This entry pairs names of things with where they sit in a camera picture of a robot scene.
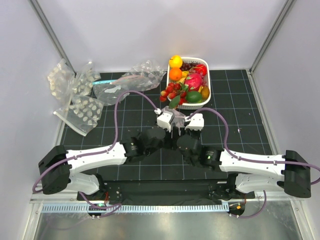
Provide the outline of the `clear zip bag pink zipper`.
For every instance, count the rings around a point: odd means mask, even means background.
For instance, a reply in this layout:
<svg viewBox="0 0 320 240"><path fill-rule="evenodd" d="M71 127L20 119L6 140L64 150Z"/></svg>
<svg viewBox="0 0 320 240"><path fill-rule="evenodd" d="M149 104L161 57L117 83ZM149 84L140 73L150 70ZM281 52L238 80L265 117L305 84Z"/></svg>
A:
<svg viewBox="0 0 320 240"><path fill-rule="evenodd" d="M187 125L185 123L186 115L176 109L170 109L168 106L161 109L162 112L164 110L173 113L173 120L171 122L172 130L170 132L171 136L173 137L173 134L178 134L178 136L181 136L185 131L185 126Z"/></svg>

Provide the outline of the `red lychee bunch with leaves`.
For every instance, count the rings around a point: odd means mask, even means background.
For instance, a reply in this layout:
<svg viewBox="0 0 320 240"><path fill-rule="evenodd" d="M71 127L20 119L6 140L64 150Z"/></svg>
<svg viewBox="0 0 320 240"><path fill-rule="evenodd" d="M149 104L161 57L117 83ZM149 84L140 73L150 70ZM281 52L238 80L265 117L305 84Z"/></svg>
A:
<svg viewBox="0 0 320 240"><path fill-rule="evenodd" d="M169 83L165 90L160 92L160 102L169 101L168 107L170 109L176 109L178 106L182 106L187 103L187 93L189 87L183 83Z"/></svg>

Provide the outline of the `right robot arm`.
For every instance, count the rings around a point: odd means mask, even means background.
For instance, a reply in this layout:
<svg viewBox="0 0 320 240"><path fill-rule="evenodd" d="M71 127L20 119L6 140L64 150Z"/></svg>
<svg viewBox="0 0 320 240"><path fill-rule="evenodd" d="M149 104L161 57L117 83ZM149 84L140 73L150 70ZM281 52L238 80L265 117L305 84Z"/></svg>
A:
<svg viewBox="0 0 320 240"><path fill-rule="evenodd" d="M283 190L292 197L311 197L310 166L296 151L287 150L284 155L236 152L202 145L189 134L180 136L176 145L186 162L194 167L235 174L225 185L230 198L260 190Z"/></svg>

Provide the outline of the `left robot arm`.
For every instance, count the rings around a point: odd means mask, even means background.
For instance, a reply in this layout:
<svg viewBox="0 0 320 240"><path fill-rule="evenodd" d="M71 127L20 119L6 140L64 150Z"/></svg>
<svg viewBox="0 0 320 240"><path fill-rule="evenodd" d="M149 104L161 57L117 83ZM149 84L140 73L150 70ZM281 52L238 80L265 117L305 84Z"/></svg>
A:
<svg viewBox="0 0 320 240"><path fill-rule="evenodd" d="M163 148L169 133L167 128L156 125L105 147L66 151L58 145L38 164L41 191L53 195L67 189L101 200L106 195L103 179L86 171L140 162Z"/></svg>

